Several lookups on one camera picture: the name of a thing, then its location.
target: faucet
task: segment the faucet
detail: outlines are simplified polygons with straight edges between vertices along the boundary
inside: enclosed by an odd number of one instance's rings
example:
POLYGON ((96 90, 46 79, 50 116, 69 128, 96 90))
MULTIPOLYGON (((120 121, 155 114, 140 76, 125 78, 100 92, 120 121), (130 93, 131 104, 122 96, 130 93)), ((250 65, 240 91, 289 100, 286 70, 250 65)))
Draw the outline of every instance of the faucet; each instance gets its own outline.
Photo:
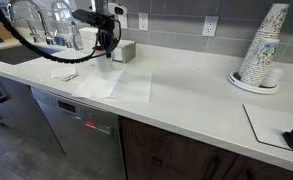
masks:
POLYGON ((23 18, 23 17, 15 17, 14 20, 13 20, 13 22, 12 22, 12 25, 14 26, 16 20, 18 20, 18 19, 25 20, 25 21, 27 22, 28 27, 29 27, 29 29, 30 29, 30 34, 29 34, 29 35, 34 39, 34 42, 35 42, 35 43, 36 43, 36 42, 39 42, 39 41, 40 41, 40 40, 39 40, 40 36, 39 36, 39 34, 37 34, 37 31, 36 31, 35 26, 32 27, 32 26, 30 25, 30 22, 29 22, 26 18, 23 18))
POLYGON ((45 31, 46 43, 47 44, 51 44, 51 45, 54 44, 53 43, 54 42, 53 41, 53 36, 50 34, 50 32, 47 29, 47 25, 45 23, 45 20, 44 20, 44 16, 43 16, 42 11, 38 7, 38 5, 35 4, 32 0, 10 0, 9 1, 9 3, 7 5, 7 11, 8 11, 9 19, 10 19, 11 23, 14 24, 14 21, 16 20, 16 18, 14 17, 13 7, 19 1, 27 1, 27 2, 29 2, 37 10, 37 13, 38 13, 38 16, 39 16, 39 20, 41 21, 42 26, 43 26, 43 29, 45 31))

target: kitchen sink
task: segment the kitchen sink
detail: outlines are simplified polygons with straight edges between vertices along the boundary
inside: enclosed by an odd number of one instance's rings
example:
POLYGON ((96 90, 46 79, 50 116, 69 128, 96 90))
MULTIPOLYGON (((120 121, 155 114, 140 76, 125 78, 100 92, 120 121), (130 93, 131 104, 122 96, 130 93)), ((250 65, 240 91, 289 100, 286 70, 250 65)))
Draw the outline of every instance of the kitchen sink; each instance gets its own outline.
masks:
MULTIPOLYGON (((46 47, 40 47, 40 46, 37 46, 37 47, 48 54, 53 54, 60 51, 60 50, 52 49, 52 48, 46 48, 46 47)), ((41 56, 29 50, 25 46, 17 46, 17 47, 11 47, 11 48, 0 50, 0 62, 12 64, 12 65, 27 62, 39 57, 41 56)))

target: white countertop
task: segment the white countertop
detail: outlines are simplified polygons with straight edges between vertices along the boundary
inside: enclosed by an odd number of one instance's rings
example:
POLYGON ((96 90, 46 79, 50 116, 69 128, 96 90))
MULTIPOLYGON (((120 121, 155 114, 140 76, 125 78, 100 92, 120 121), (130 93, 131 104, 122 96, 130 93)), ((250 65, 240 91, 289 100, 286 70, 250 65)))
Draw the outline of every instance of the white countertop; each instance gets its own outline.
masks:
MULTIPOLYGON (((18 44, 14 40, 8 41, 0 44, 0 48, 18 44)), ((83 56, 69 49, 56 55, 83 56)), ((70 94, 78 85, 97 70, 92 66, 96 64, 95 60, 75 64, 79 77, 69 82, 51 79, 51 72, 53 68, 72 65, 44 58, 18 65, 0 62, 0 75, 293 171, 293 152, 257 142, 243 109, 243 104, 251 104, 293 113, 293 81, 290 81, 293 78, 284 77, 283 80, 287 81, 281 82, 280 91, 275 95, 246 92, 227 79, 230 70, 238 68, 239 60, 230 56, 138 45, 136 59, 127 65, 114 63, 114 66, 130 72, 153 73, 151 100, 146 103, 72 97, 70 94)), ((292 65, 281 66, 293 69, 292 65)))

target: floor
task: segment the floor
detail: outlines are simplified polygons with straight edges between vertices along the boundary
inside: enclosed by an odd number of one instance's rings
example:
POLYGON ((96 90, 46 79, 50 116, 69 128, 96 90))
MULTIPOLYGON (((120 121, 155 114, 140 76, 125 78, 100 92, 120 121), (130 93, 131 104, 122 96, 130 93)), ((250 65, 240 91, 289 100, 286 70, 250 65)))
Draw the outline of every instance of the floor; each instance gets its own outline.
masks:
POLYGON ((62 154, 36 144, 7 127, 0 127, 0 180, 6 179, 91 180, 100 178, 81 172, 62 154))

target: stainless steel dishwasher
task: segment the stainless steel dishwasher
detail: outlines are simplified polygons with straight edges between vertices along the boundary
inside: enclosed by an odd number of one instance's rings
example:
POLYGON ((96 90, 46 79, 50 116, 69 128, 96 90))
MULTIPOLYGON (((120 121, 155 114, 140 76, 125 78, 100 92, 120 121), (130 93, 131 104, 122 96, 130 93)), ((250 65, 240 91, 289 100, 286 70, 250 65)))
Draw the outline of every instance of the stainless steel dishwasher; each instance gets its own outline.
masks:
POLYGON ((32 88, 66 157, 93 179, 126 179, 116 114, 32 88))

